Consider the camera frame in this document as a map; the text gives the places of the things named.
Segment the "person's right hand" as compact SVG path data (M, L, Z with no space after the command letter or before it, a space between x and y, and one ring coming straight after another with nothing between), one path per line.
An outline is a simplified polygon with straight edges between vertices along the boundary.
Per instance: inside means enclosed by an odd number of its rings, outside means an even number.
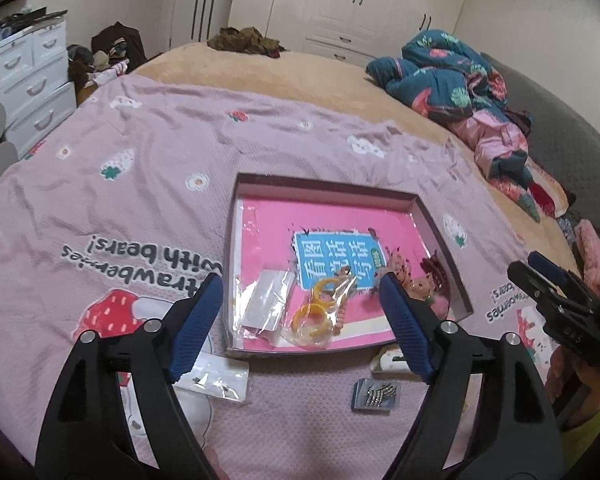
M545 391L558 427L580 426L600 411L600 369L560 346L550 357Z

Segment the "person's left hand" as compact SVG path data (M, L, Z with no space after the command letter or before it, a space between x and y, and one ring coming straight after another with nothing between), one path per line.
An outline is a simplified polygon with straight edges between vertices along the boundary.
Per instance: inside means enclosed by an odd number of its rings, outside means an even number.
M204 448L204 455L207 457L219 480L230 480L230 477L220 465L218 454L215 453L215 450L211 446Z

